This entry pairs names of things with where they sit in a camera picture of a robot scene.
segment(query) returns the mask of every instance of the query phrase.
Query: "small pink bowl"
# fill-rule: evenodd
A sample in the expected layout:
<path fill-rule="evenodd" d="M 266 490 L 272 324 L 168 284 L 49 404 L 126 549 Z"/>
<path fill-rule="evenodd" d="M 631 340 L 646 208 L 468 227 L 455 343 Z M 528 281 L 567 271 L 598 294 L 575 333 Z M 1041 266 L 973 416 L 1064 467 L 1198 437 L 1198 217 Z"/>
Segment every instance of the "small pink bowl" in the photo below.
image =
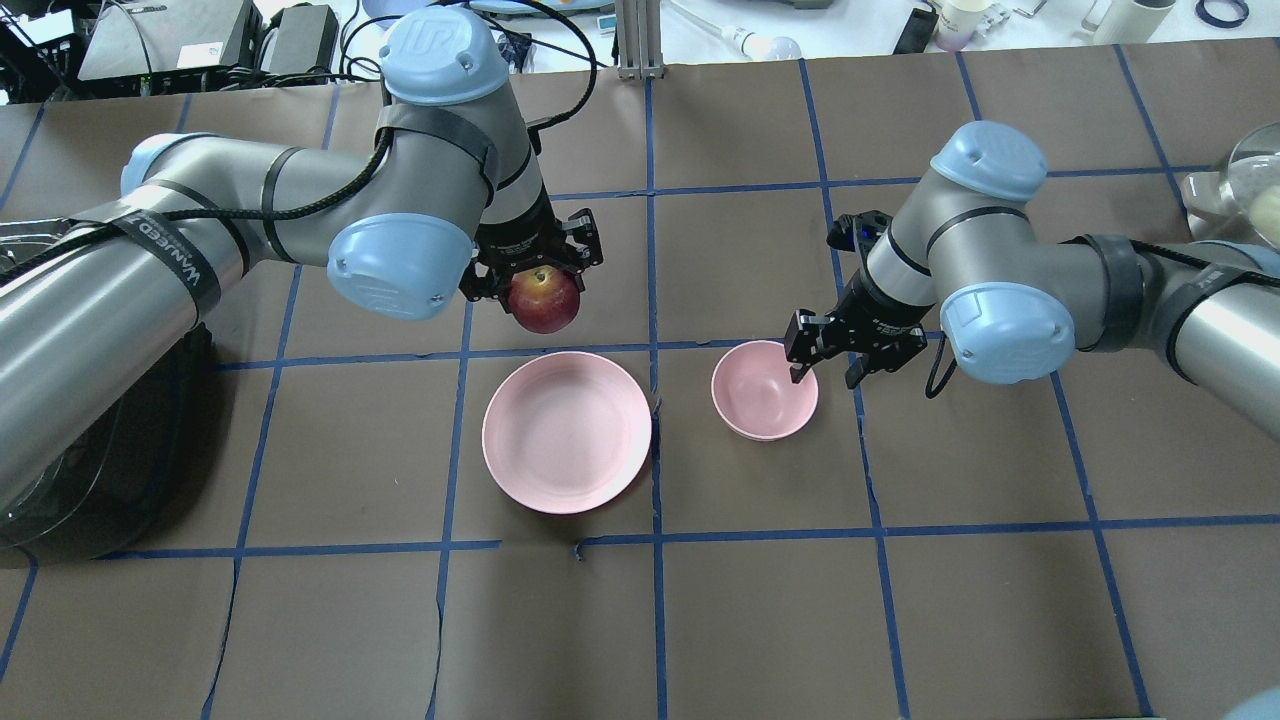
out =
<path fill-rule="evenodd" d="M 818 378 L 791 382 L 782 343 L 744 342 L 716 364 L 712 402 L 721 419 L 742 437 L 773 441 L 799 430 L 818 407 Z"/>
<path fill-rule="evenodd" d="M 652 429 L 649 401 L 626 370 L 589 352 L 553 352 L 498 387 L 480 442 L 512 500 L 572 514 L 631 484 L 649 457 Z"/>

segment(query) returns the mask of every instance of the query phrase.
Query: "black cable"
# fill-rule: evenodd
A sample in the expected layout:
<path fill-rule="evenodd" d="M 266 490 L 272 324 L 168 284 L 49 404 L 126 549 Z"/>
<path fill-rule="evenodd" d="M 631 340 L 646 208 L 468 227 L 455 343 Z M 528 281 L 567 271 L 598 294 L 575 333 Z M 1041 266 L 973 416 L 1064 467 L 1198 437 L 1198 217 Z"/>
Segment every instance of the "black cable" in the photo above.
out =
<path fill-rule="evenodd" d="M 27 35 L 27 29 L 22 27 L 22 23 L 18 22 L 18 17 L 14 15 L 13 12 L 9 10 L 9 8 L 6 8 L 5 5 L 0 5 L 0 10 L 4 12 L 4 17 L 9 20 L 6 24 L 13 29 L 18 31 L 18 35 L 20 35 L 22 38 L 27 41 L 27 46 L 29 46 L 31 50 L 40 56 L 40 59 L 45 63 L 45 67 L 49 68 L 49 72 L 54 73 L 54 77 L 58 78 L 58 83 L 63 87 L 68 87 L 67 74 L 58 70 L 58 65 L 54 63 L 52 54 L 50 53 L 50 50 L 42 45 L 38 45 L 29 35 Z"/>
<path fill-rule="evenodd" d="M 297 220 L 307 215 L 314 215 L 321 210 L 332 208 L 343 200 L 360 192 L 369 181 L 374 178 L 374 173 L 378 172 L 379 165 L 381 165 L 383 158 L 392 146 L 392 132 L 385 131 L 379 133 L 378 143 L 374 146 L 374 154 L 370 156 L 369 163 L 365 169 L 360 172 L 351 182 L 342 186 L 337 191 L 316 200 L 308 202 L 300 208 L 293 208 L 292 210 L 276 210 L 271 213 L 264 213 L 262 210 L 236 210 L 228 208 L 193 208 L 191 210 L 169 210 L 161 213 L 169 220 L 195 220 L 195 219 L 228 219 L 228 220 Z M 114 225 L 101 225 L 84 234 L 77 236 L 72 240 L 59 242 L 52 247 L 28 258 L 26 261 L 9 268 L 8 270 L 0 273 L 0 287 L 9 284 L 10 282 L 18 279 L 19 277 L 35 270 L 36 268 L 44 265 L 45 263 L 56 260 L 69 252 L 74 252 L 82 247 L 87 247 L 102 240 L 110 238 L 119 234 L 119 231 Z"/>
<path fill-rule="evenodd" d="M 513 35 L 518 35 L 521 37 L 525 37 L 525 40 L 527 40 L 529 42 L 532 42 L 534 45 L 540 45 L 540 46 L 547 47 L 549 50 L 556 50 L 558 53 L 563 53 L 563 54 L 568 55 L 570 58 L 577 58 L 579 60 L 582 60 L 582 61 L 586 61 L 586 63 L 591 61 L 591 59 L 588 58 L 586 55 L 579 55 L 577 53 L 573 53 L 572 50 L 566 50 L 564 47 L 561 47 L 559 45 L 552 45 L 550 42 L 536 40 L 536 38 L 534 38 L 531 36 L 522 36 L 521 33 L 517 33 L 517 32 L 515 32 L 512 29 L 508 29 L 508 28 L 500 26 L 493 18 L 484 18 L 484 20 L 488 22 L 489 27 L 492 27 L 493 29 L 495 29 L 495 31 L 506 35 L 508 42 L 512 42 L 511 37 Z M 600 61 L 596 61 L 595 67 L 596 68 L 608 68 L 608 65 L 605 65 L 604 63 L 600 63 Z"/>
<path fill-rule="evenodd" d="M 951 375 L 956 372 L 956 360 L 951 359 L 951 364 L 947 365 L 947 372 L 942 373 L 942 382 L 937 386 L 933 384 L 933 379 L 938 375 L 938 368 L 942 365 L 942 350 L 947 346 L 947 336 L 942 336 L 938 341 L 938 354 L 933 356 L 933 368 L 929 369 L 929 379 L 924 382 L 924 397 L 933 400 L 934 397 L 942 395 L 942 389 L 947 387 L 951 382 Z"/>
<path fill-rule="evenodd" d="M 378 64 L 378 60 L 374 60 L 372 58 L 366 58 L 364 55 L 358 58 L 348 58 L 346 72 L 348 74 L 352 74 L 356 70 L 356 68 L 360 68 L 366 73 L 374 73 L 378 77 L 381 77 L 383 74 L 383 68 L 381 65 Z"/>
<path fill-rule="evenodd" d="M 124 17 L 128 18 L 131 23 L 133 23 L 133 31 L 138 33 L 138 44 L 142 45 L 142 59 L 147 61 L 147 77 L 150 78 L 151 76 L 155 74 L 155 69 L 151 67 L 151 53 L 147 53 L 147 38 L 142 35 L 142 26 L 138 24 L 138 19 L 134 18 L 133 13 L 125 9 L 125 6 L 122 5 L 119 0 L 102 0 L 102 1 L 106 3 L 108 5 L 119 8 L 119 10 L 124 13 Z"/>
<path fill-rule="evenodd" d="M 36 255 L 32 255 L 31 258 L 27 258 L 22 263 L 14 265 L 13 268 L 9 268 L 8 270 L 0 273 L 0 287 L 9 284 L 10 282 L 18 279 L 19 277 L 44 265 L 45 263 L 56 260 L 63 255 L 74 252 L 81 247 L 87 247 L 90 245 L 93 245 L 95 242 L 106 240 L 108 237 L 111 237 L 118 233 L 119 231 L 116 231 L 113 225 L 102 225 L 84 234 L 77 236 L 72 240 L 59 242 L 58 245 L 42 250 Z"/>
<path fill-rule="evenodd" d="M 1143 252 L 1148 252 L 1151 255 L 1156 255 L 1156 256 L 1164 258 L 1166 260 L 1172 260 L 1175 263 L 1181 263 L 1183 265 L 1188 265 L 1190 268 L 1196 268 L 1197 270 L 1203 270 L 1204 268 L 1212 265 L 1212 263 L 1210 263 L 1208 260 L 1203 260 L 1201 258 L 1196 258 L 1196 256 L 1192 256 L 1192 255 L 1187 255 L 1184 252 L 1179 252 L 1179 251 L 1172 250 L 1172 249 L 1170 249 L 1167 246 L 1149 245 L 1149 243 L 1140 242 L 1140 241 L 1137 241 L 1137 240 L 1130 240 L 1129 242 L 1133 243 L 1134 250 L 1140 250 Z M 1254 284 L 1261 284 L 1261 286 L 1266 286 L 1266 287 L 1272 287 L 1272 288 L 1280 290 L 1280 278 L 1274 278 L 1274 277 L 1263 274 L 1263 273 L 1254 273 L 1253 270 L 1248 270 L 1243 275 L 1240 275 L 1240 278 L 1244 279 L 1244 281 L 1252 282 Z"/>
<path fill-rule="evenodd" d="M 216 220 L 279 222 L 297 220 L 300 218 L 306 218 L 307 215 L 314 215 L 356 195 L 366 184 L 369 184 L 369 181 L 374 179 L 374 173 L 378 172 L 383 159 L 392 147 L 392 135 L 393 133 L 390 131 L 380 132 L 378 135 L 378 142 L 374 145 L 374 154 L 369 158 L 369 163 L 365 165 L 365 169 L 360 170 L 360 174 L 352 178 L 352 181 L 347 184 L 314 202 L 293 208 L 292 210 L 273 210 L 270 213 L 233 208 L 192 208 L 189 210 L 170 210 L 164 213 L 164 217 L 170 220 L 211 218 Z"/>
<path fill-rule="evenodd" d="M 356 18 L 360 17 L 364 9 L 365 4 L 362 0 L 356 0 L 356 9 L 351 12 L 351 17 L 347 18 L 347 22 L 342 23 L 342 29 L 338 31 L 338 47 L 342 47 L 347 41 L 347 31 L 351 29 L 351 23 L 356 22 Z M 343 67 L 343 60 L 346 60 L 346 56 L 338 55 L 338 72 L 347 72 L 347 68 Z"/>
<path fill-rule="evenodd" d="M 360 31 L 362 31 L 366 27 L 369 27 L 371 24 L 375 24 L 375 23 L 380 23 L 380 22 L 385 22 L 385 20 L 398 20 L 398 19 L 401 19 L 403 17 L 404 15 L 378 15 L 376 18 L 369 18 L 367 20 L 360 23 L 358 26 L 356 26 L 356 29 L 351 31 L 351 35 L 348 35 L 347 38 L 342 41 L 342 47 L 339 49 L 338 56 L 340 59 L 343 59 L 343 60 L 351 58 L 351 55 L 349 55 L 351 44 L 352 44 L 352 41 L 356 40 L 356 36 L 360 35 Z M 349 67 L 342 67 L 340 63 L 339 63 L 338 69 L 342 70 L 342 72 L 344 72 L 344 73 L 351 73 L 351 68 Z"/>
<path fill-rule="evenodd" d="M 582 28 L 577 27 L 573 23 L 573 20 L 564 17 L 563 13 L 556 10 L 554 8 L 543 5 L 538 0 L 511 0 L 511 1 L 524 5 L 526 8 L 532 8 L 539 13 L 547 15 L 548 18 L 568 28 L 568 31 L 572 32 L 575 37 L 577 37 L 579 42 L 582 44 L 582 47 L 586 50 L 588 63 L 591 64 L 591 70 L 586 76 L 586 90 L 582 92 L 582 96 L 579 97 L 577 102 L 575 102 L 572 108 L 570 108 L 563 113 L 557 113 L 554 115 L 529 123 L 529 129 L 536 132 L 563 123 L 564 120 L 576 115 L 582 109 L 582 106 L 586 105 L 586 101 L 591 99 L 591 94 L 595 92 L 595 74 L 598 72 L 598 68 L 602 65 L 599 64 L 599 60 L 595 56 L 595 47 L 591 46 L 591 41 L 586 38 L 585 33 L 582 33 Z M 448 5 L 460 5 L 462 3 L 466 3 L 466 0 L 439 0 L 436 5 L 448 6 Z"/>

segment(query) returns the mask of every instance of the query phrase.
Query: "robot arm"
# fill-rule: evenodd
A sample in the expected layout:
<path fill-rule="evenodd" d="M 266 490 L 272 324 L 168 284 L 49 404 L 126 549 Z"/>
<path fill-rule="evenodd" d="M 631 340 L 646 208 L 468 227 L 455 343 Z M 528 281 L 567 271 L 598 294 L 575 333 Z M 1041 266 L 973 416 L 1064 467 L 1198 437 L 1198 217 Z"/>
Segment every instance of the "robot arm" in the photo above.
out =
<path fill-rule="evenodd" d="M 924 346 L 941 300 L 956 364 L 1010 384 L 1075 350 L 1147 347 L 1280 438 L 1280 254 L 1252 245 L 1158 247 L 1119 236 L 1037 242 L 1024 206 L 1046 178 L 1039 149 L 998 123 L 970 123 L 934 156 L 899 214 L 841 218 L 828 238 L 863 268 L 824 316 L 786 334 L 792 379 L 845 351 L 846 374 L 893 372 Z"/>
<path fill-rule="evenodd" d="M 154 137 L 123 197 L 74 218 L 60 245 L 83 247 L 0 287 L 0 506 L 260 260 L 326 266 L 344 297 L 404 319 L 435 316 L 456 290 L 506 306 L 512 275 L 544 264 L 582 288 L 603 260 L 594 220 L 556 219 L 484 22 L 415 12 L 383 67 L 372 159 Z"/>

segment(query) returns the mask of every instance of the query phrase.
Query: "red apple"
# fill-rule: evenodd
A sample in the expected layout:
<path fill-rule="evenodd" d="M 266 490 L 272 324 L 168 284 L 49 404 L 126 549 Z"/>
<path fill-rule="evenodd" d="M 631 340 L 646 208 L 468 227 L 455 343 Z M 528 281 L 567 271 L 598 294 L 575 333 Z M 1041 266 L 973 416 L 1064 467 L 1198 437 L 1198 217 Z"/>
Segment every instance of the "red apple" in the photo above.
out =
<path fill-rule="evenodd" d="M 577 316 L 581 304 L 573 278 L 550 265 L 516 273 L 511 278 L 507 306 L 520 327 L 550 334 Z"/>

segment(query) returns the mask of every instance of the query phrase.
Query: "light blue joint cover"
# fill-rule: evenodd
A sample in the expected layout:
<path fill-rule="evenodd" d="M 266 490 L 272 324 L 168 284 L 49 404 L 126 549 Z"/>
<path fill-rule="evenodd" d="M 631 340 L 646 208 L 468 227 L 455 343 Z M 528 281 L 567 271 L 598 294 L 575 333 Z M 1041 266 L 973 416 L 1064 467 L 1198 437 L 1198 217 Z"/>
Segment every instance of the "light blue joint cover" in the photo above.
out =
<path fill-rule="evenodd" d="M 179 142 L 196 137 L 215 137 L 211 132 L 166 132 L 152 135 L 133 149 L 129 161 L 120 170 L 120 195 L 128 195 L 142 187 L 142 181 L 147 179 L 147 172 L 155 164 L 156 158 Z"/>
<path fill-rule="evenodd" d="M 1239 250 L 1240 252 L 1248 255 L 1249 260 L 1253 260 L 1253 264 L 1258 266 L 1258 270 L 1280 278 L 1280 252 L 1276 252 L 1270 247 L 1247 245 L 1243 242 L 1226 242 L 1225 240 L 1202 240 L 1194 242 L 1193 245 L 1221 245 L 1233 250 Z"/>
<path fill-rule="evenodd" d="M 1222 720 L 1275 720 L 1276 717 L 1280 717 L 1280 688 L 1253 696 L 1244 705 L 1228 712 Z"/>
<path fill-rule="evenodd" d="M 929 167 L 954 183 L 1012 202 L 1034 197 L 1048 174 L 1048 161 L 1032 138 L 991 120 L 957 129 Z"/>
<path fill-rule="evenodd" d="M 474 250 L 462 228 L 434 215 L 374 215 L 329 245 L 329 283 L 388 318 L 429 320 L 448 307 Z"/>
<path fill-rule="evenodd" d="M 942 304 L 942 329 L 960 369 L 992 384 L 1043 378 L 1075 351 L 1075 322 L 1066 306 L 1020 283 L 988 282 L 955 291 Z"/>
<path fill-rule="evenodd" d="M 457 105 L 507 82 L 489 26 L 471 10 L 431 5 L 401 18 L 378 51 L 387 90 L 413 105 Z"/>

